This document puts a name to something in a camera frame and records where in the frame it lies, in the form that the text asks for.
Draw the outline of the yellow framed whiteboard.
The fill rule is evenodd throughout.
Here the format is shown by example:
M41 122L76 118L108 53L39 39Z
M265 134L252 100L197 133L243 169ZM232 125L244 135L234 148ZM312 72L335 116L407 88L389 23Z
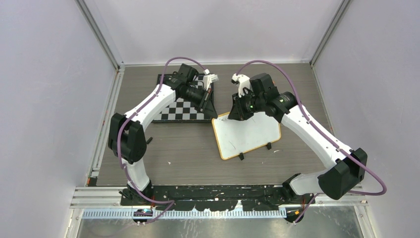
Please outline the yellow framed whiteboard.
M246 153L261 147L270 150L272 144L281 138L280 124L263 112L244 121L229 119L228 115L221 114L211 121L223 160L234 157L243 160Z

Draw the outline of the black white checkerboard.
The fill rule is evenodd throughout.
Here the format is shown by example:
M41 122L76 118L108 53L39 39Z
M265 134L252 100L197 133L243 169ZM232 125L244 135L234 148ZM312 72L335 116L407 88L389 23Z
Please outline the black white checkerboard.
M164 108L152 123L211 122L211 120L210 116L197 112L190 102L178 98Z

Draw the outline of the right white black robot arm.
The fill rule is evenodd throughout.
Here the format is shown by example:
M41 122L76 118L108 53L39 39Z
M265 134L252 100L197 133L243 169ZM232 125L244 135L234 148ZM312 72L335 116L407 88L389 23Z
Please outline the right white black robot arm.
M232 76L238 86L232 95L232 109L228 119L245 121L264 112L298 135L320 158L325 170L312 174L297 174L284 182L283 198L296 203L303 194L324 193L338 200L365 177L368 155L362 149L351 149L340 142L313 117L291 92L279 93L271 76L261 73L251 78L243 74Z

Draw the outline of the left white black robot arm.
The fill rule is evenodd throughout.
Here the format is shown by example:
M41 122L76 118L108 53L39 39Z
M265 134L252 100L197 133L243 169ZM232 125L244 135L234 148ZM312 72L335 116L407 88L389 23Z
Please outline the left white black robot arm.
M132 110L115 113L110 120L108 147L119 159L120 167L127 176L127 186L133 199L147 205L152 198L152 182L144 165L147 150L145 130L167 106L181 98L190 102L199 113L214 119L217 117L212 102L213 87L218 76L205 69L200 74L194 67L182 64L170 74L162 73L152 93Z

